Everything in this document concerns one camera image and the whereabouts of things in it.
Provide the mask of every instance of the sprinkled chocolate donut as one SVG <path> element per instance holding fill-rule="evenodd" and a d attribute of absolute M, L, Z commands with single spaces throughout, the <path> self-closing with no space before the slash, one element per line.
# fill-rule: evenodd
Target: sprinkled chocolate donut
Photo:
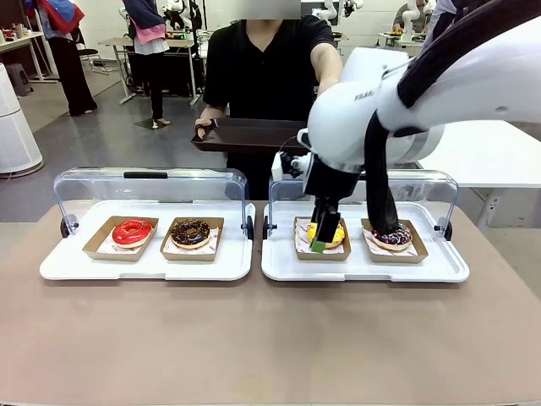
<path fill-rule="evenodd" d="M 412 230 L 402 223 L 398 224 L 398 229 L 394 233 L 379 234 L 376 230 L 372 230 L 371 233 L 379 242 L 385 245 L 396 246 L 399 249 L 402 249 L 400 248 L 401 246 L 406 248 L 413 239 Z"/>
<path fill-rule="evenodd" d="M 208 242 L 210 226 L 201 220 L 184 220 L 172 228 L 172 242 L 181 248 L 198 248 Z"/>

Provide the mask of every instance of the white paper liner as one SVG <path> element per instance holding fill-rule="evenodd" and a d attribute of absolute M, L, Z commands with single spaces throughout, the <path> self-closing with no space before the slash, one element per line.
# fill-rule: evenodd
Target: white paper liner
<path fill-rule="evenodd" d="M 409 247 L 407 247 L 403 251 L 390 251 L 377 245 L 374 242 L 374 235 L 372 235 L 372 233 L 366 228 L 363 228 L 363 234 L 364 239 L 366 239 L 366 244 L 368 244 L 372 254 L 388 256 L 417 256 L 417 250 L 415 249 L 413 244 L 410 244 Z"/>
<path fill-rule="evenodd" d="M 295 249 L 304 254 L 315 254 L 310 249 L 310 240 L 308 238 L 308 227 L 310 219 L 298 218 L 295 224 Z M 343 254 L 344 245 L 340 244 L 331 250 L 323 250 L 323 254 Z"/>
<path fill-rule="evenodd" d="M 210 231 L 210 240 L 207 244 L 203 245 L 201 248 L 196 250 L 184 250 L 178 248 L 175 243 L 172 242 L 171 235 L 167 239 L 166 244 L 163 247 L 163 252 L 167 254 L 182 254 L 182 255 L 208 255 L 216 253 L 216 246 L 218 245 L 218 233 L 220 232 L 219 228 L 212 228 Z"/>
<path fill-rule="evenodd" d="M 112 239 L 112 232 L 115 229 L 111 230 L 109 235 L 107 235 L 107 238 L 101 243 L 100 247 L 97 250 L 98 254 L 123 254 L 123 255 L 129 255 L 129 254 L 137 254 L 139 250 L 142 248 L 142 245 L 135 248 L 122 248 L 115 244 L 114 240 Z"/>

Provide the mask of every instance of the black pants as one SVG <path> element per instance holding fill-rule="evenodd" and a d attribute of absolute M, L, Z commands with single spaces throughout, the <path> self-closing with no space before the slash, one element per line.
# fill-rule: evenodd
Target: black pants
<path fill-rule="evenodd" d="M 49 40 L 49 46 L 68 99 L 69 113 L 79 116 L 87 110 L 96 109 L 97 105 L 86 84 L 85 72 L 75 43 L 66 38 L 53 37 Z"/>
<path fill-rule="evenodd" d="M 228 154 L 227 167 L 237 169 L 246 175 L 249 199 L 268 200 L 273 160 L 274 154 Z"/>
<path fill-rule="evenodd" d="M 152 104 L 152 118 L 159 120 L 163 118 L 163 58 L 164 53 L 152 53 L 150 55 L 138 55 L 143 65 L 143 80 L 148 82 L 150 87 L 150 103 Z"/>

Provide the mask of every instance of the beige tabletop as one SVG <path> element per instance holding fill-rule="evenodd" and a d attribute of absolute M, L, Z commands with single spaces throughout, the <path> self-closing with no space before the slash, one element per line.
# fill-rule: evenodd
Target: beige tabletop
<path fill-rule="evenodd" d="M 40 36 L 43 36 L 42 32 L 32 31 L 29 33 L 29 35 L 23 36 L 22 38 L 18 38 L 14 41 L 5 41 L 3 44 L 0 44 L 0 53 L 29 45 L 32 38 L 39 38 Z"/>
<path fill-rule="evenodd" d="M 49 211 L 0 266 L 5 402 L 541 399 L 541 304 L 458 209 L 461 285 L 273 283 L 260 239 L 237 283 L 48 282 L 59 220 Z"/>
<path fill-rule="evenodd" d="M 166 40 L 167 45 L 171 48 L 190 48 L 194 46 L 192 40 Z M 98 42 L 98 45 L 103 45 L 106 47 L 115 46 L 115 47 L 132 47 L 134 45 L 134 40 L 128 37 L 123 38 L 109 38 L 108 40 Z"/>

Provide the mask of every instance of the red glazed donut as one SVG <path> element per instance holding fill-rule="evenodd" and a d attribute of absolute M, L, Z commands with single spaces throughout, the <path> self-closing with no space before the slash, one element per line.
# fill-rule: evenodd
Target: red glazed donut
<path fill-rule="evenodd" d="M 152 225 L 143 220 L 127 220 L 116 226 L 112 232 L 112 240 L 123 248 L 134 248 L 143 245 L 152 231 Z"/>

